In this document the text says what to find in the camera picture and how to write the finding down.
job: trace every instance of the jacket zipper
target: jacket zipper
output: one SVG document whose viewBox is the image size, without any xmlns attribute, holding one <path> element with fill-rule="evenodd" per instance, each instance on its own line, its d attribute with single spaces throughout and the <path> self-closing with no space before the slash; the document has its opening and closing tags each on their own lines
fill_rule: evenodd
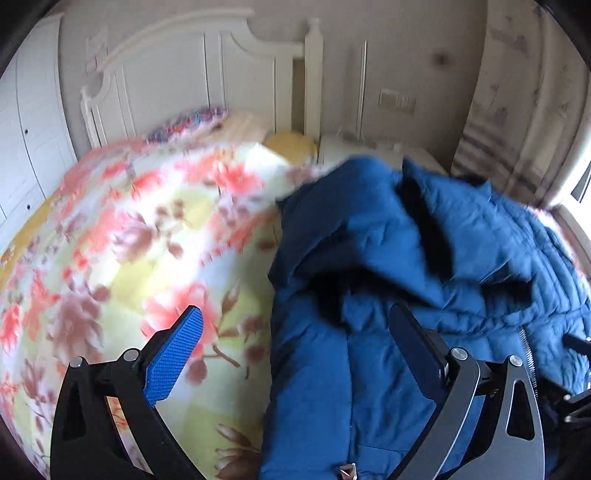
<svg viewBox="0 0 591 480">
<path fill-rule="evenodd" d="M 530 371 L 531 386 L 534 389 L 535 397 L 538 398 L 538 379 L 535 374 L 534 353 L 531 351 L 530 340 L 527 338 L 527 332 L 523 325 L 519 327 L 519 338 L 521 339 L 525 351 L 525 362 Z"/>
</svg>

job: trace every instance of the white headboard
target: white headboard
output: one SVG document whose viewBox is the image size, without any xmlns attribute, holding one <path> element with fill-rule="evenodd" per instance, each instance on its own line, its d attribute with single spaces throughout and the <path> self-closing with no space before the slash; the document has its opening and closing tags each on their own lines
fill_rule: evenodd
<svg viewBox="0 0 591 480">
<path fill-rule="evenodd" d="M 306 67 L 306 134 L 320 135 L 323 39 L 317 19 L 303 43 L 263 42 L 251 9 L 201 10 L 135 34 L 98 67 L 96 96 L 82 89 L 92 147 L 148 132 L 191 108 L 222 105 L 260 114 L 274 131 L 291 129 L 293 61 Z"/>
</svg>

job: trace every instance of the bedpost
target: bedpost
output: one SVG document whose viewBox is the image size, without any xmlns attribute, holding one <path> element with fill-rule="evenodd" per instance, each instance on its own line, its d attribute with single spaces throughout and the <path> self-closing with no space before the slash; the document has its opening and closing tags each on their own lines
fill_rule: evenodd
<svg viewBox="0 0 591 480">
<path fill-rule="evenodd" d="M 96 131 L 95 117 L 92 114 L 92 110 L 88 106 L 91 101 L 90 95 L 88 94 L 88 87 L 84 85 L 80 93 L 82 94 L 80 109 L 82 110 L 82 117 L 84 117 L 86 132 L 88 133 L 88 138 L 90 139 L 90 146 L 91 148 L 98 148 L 100 147 L 100 140 Z"/>
<path fill-rule="evenodd" d="M 322 112 L 322 61 L 324 38 L 320 33 L 320 19 L 308 21 L 310 30 L 306 35 L 306 105 L 304 133 L 318 141 L 320 139 L 320 115 Z"/>
</svg>

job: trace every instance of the zipper pull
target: zipper pull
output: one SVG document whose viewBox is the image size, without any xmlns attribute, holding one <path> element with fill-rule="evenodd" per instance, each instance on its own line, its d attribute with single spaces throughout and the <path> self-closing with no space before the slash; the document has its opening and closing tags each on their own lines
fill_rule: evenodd
<svg viewBox="0 0 591 480">
<path fill-rule="evenodd" d="M 357 480 L 357 467 L 354 463 L 348 463 L 339 467 L 340 480 Z"/>
</svg>

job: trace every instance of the curtain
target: curtain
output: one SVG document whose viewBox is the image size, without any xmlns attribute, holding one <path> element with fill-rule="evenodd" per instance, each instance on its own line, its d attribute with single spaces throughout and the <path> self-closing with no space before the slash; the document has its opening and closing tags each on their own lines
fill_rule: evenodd
<svg viewBox="0 0 591 480">
<path fill-rule="evenodd" d="M 520 202 L 551 207 L 591 161 L 587 66 L 534 0 L 489 0 L 485 46 L 452 174 L 477 174 Z"/>
</svg>

